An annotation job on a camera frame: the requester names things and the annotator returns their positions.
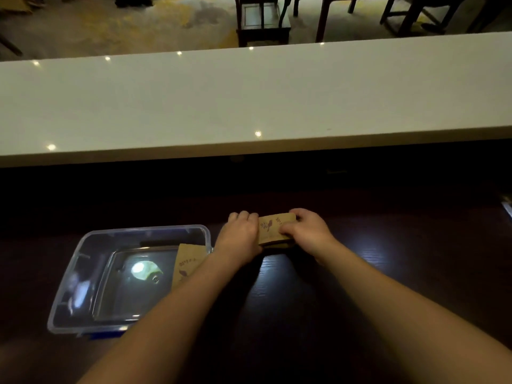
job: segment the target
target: wooden table surface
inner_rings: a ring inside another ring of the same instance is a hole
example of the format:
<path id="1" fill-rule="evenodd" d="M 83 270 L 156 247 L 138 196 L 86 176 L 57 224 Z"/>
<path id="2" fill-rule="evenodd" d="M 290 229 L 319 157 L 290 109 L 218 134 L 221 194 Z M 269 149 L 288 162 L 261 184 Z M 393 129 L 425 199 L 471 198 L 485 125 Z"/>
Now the wooden table surface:
<path id="1" fill-rule="evenodd" d="M 202 223 L 214 240 L 227 215 L 242 209 L 317 211 L 336 238 L 382 272 L 512 348 L 512 221 L 498 197 L 508 185 L 511 144 L 2 169 L 0 382 L 73 383 L 117 341 L 46 329 L 86 232 Z M 296 248 L 236 275 L 181 382 L 270 377 L 407 382 L 336 281 Z"/>

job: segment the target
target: person's right hand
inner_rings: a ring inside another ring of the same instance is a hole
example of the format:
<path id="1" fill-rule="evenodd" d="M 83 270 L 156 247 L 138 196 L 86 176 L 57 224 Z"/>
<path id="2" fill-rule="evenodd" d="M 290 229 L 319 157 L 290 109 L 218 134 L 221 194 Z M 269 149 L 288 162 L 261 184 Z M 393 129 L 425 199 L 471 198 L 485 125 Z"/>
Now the person's right hand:
<path id="1" fill-rule="evenodd" d="M 304 251 L 322 259 L 326 249 L 338 243 L 327 227 L 325 221 L 317 214 L 306 209 L 291 209 L 298 217 L 298 222 L 281 225 L 279 233 L 288 234 Z"/>

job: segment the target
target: finger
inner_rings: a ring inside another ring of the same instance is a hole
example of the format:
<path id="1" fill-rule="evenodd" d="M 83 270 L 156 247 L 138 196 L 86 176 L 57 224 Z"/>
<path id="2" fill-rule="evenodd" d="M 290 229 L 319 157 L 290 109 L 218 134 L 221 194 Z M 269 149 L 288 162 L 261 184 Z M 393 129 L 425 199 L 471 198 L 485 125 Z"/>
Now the finger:
<path id="1" fill-rule="evenodd" d="M 298 218 L 300 219 L 304 219 L 306 218 L 309 214 L 312 213 L 312 211 L 309 211 L 308 209 L 303 209 L 301 207 L 298 207 L 296 209 L 291 209 L 290 210 L 290 213 L 293 213 L 295 214 Z"/>
<path id="2" fill-rule="evenodd" d="M 296 222 L 285 222 L 283 225 L 279 226 L 279 233 L 288 234 L 293 237 L 296 227 Z"/>
<path id="3" fill-rule="evenodd" d="M 243 221 L 246 221 L 249 218 L 249 212 L 248 211 L 241 211 L 240 214 L 238 214 L 237 219 L 241 219 Z"/>
<path id="4" fill-rule="evenodd" d="M 258 213 L 251 213 L 249 215 L 249 218 L 247 219 L 249 222 L 258 223 L 259 222 L 259 215 Z"/>

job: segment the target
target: person's left hand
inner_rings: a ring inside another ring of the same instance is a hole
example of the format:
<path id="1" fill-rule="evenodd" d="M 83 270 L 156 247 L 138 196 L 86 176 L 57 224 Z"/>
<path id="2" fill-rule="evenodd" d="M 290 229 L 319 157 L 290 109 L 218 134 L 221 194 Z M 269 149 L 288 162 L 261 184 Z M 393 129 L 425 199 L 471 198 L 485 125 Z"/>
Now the person's left hand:
<path id="1" fill-rule="evenodd" d="M 215 243 L 214 253 L 221 253 L 239 266 L 250 263 L 261 253 L 258 245 L 259 219 L 257 213 L 247 211 L 231 213 L 226 225 L 222 227 Z"/>

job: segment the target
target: brown paper envelope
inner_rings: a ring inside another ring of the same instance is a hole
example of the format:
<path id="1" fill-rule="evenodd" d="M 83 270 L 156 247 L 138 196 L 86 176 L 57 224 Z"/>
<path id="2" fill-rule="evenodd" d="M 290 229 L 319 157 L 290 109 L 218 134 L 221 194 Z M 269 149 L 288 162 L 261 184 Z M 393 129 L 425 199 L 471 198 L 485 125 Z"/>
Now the brown paper envelope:
<path id="1" fill-rule="evenodd" d="M 204 245 L 180 244 L 176 262 L 174 263 L 173 285 L 174 290 L 179 284 L 192 275 L 195 269 L 206 258 L 206 247 Z"/>
<path id="2" fill-rule="evenodd" d="M 259 218 L 258 244 L 278 243 L 290 240 L 287 235 L 279 233 L 279 226 L 285 222 L 295 222 L 297 217 L 293 213 L 266 215 Z"/>

